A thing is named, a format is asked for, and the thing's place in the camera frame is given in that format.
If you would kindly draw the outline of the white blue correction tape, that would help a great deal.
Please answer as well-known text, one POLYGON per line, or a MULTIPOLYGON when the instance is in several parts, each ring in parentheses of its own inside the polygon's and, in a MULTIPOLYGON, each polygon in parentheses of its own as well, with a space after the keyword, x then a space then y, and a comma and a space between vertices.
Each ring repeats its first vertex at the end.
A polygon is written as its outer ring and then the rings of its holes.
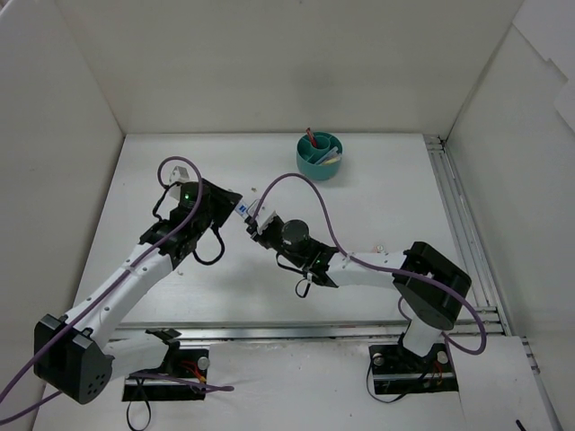
POLYGON ((238 214, 243 220, 250 216, 249 214, 250 206, 247 205, 245 202, 241 201, 237 204, 234 211, 238 214))

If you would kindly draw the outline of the light blue pen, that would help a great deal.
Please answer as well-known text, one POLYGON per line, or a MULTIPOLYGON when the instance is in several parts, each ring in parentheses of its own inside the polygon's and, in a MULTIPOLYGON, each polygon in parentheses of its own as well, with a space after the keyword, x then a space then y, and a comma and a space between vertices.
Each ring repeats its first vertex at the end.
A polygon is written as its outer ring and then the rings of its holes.
POLYGON ((329 157, 332 154, 336 154, 338 153, 338 149, 337 148, 333 148, 332 150, 330 150, 329 152, 327 152, 326 154, 322 155, 314 164, 315 165, 321 165, 323 164, 324 160, 329 157))

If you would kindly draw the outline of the red gel pen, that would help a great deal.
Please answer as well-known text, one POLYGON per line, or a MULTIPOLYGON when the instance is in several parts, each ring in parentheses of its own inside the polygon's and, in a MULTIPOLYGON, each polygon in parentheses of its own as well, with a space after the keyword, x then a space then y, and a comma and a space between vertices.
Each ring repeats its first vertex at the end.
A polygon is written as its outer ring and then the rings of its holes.
POLYGON ((317 148, 317 147, 318 147, 318 146, 317 146, 317 142, 316 142, 316 140, 315 140, 314 133, 312 132, 311 128, 307 128, 305 132, 306 132, 307 137, 308 137, 309 139, 312 139, 312 140, 313 140, 313 142, 314 142, 314 146, 313 146, 313 147, 314 147, 314 148, 317 148))

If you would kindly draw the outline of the yellow transparent pen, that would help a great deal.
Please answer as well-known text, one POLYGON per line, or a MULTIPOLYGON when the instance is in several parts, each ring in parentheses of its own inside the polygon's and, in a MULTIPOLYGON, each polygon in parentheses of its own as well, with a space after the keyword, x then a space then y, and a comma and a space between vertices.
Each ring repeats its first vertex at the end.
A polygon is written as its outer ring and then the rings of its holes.
POLYGON ((332 154, 324 160, 324 163, 330 163, 332 160, 337 160, 340 157, 339 153, 332 154))

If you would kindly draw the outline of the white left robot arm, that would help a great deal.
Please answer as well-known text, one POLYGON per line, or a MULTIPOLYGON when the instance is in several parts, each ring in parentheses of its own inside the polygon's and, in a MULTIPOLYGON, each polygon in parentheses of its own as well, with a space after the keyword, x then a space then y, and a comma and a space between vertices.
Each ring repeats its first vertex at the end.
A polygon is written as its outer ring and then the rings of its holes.
POLYGON ((93 401, 117 378, 166 377, 179 367, 176 330, 112 338, 147 292, 196 250, 207 230, 218 231, 243 198, 207 180, 182 183, 178 190, 177 207, 140 237, 108 280, 61 317, 47 314, 35 326, 34 373, 80 404, 93 401))

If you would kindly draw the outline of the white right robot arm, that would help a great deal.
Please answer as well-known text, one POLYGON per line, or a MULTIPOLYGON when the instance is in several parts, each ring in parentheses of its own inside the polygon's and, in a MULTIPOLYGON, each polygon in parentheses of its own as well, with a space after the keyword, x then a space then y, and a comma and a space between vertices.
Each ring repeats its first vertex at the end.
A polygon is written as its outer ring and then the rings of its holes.
POLYGON ((312 238, 301 220, 284 222, 277 215, 263 225, 248 216, 247 233, 259 245, 276 252, 311 285, 372 286, 393 289, 411 307, 414 317, 397 348, 400 364, 417 370, 429 361, 430 351, 443 332, 454 328, 462 305, 448 292, 414 276, 419 274, 465 297, 471 278, 455 263, 425 242, 414 242, 404 252, 351 253, 312 238))

